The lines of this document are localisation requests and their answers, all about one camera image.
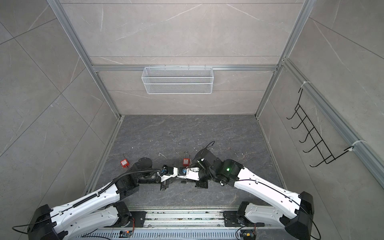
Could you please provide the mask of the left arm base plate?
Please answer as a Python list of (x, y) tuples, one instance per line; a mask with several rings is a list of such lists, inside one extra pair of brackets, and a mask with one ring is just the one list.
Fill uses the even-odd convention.
[(142, 228), (146, 219), (147, 212), (134, 211), (125, 214), (118, 214), (118, 220), (115, 224), (107, 226), (107, 228)]

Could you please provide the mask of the red padlock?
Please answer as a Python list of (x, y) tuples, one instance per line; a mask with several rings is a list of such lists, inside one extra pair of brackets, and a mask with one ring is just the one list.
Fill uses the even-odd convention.
[(130, 165), (130, 162), (128, 161), (125, 153), (123, 153), (123, 160), (121, 161), (121, 165), (123, 168), (128, 168)]
[(183, 158), (183, 166), (189, 167), (191, 164), (191, 157), (188, 152), (185, 152), (184, 158)]

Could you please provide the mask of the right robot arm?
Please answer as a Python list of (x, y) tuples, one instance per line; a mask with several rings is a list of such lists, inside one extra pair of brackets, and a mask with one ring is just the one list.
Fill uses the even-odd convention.
[(315, 239), (312, 229), (318, 227), (314, 222), (314, 200), (311, 194), (298, 194), (280, 188), (234, 160), (221, 161), (207, 147), (195, 155), (191, 166), (200, 169), (199, 178), (204, 184), (214, 181), (222, 186), (229, 185), (270, 204), (278, 215), (273, 221), (296, 239)]

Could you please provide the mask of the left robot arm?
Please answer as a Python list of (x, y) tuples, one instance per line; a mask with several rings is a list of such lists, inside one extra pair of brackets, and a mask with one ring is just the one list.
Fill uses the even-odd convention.
[(67, 240), (103, 227), (134, 226), (136, 220), (123, 200), (140, 184), (164, 187), (175, 176), (173, 167), (154, 169), (151, 159), (141, 158), (99, 190), (61, 206), (39, 207), (25, 233), (30, 240)]

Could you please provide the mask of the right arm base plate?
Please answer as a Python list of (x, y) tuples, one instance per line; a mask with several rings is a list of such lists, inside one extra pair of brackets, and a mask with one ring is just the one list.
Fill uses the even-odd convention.
[(245, 217), (244, 211), (224, 211), (223, 217), (226, 227), (264, 227), (264, 223), (252, 223)]

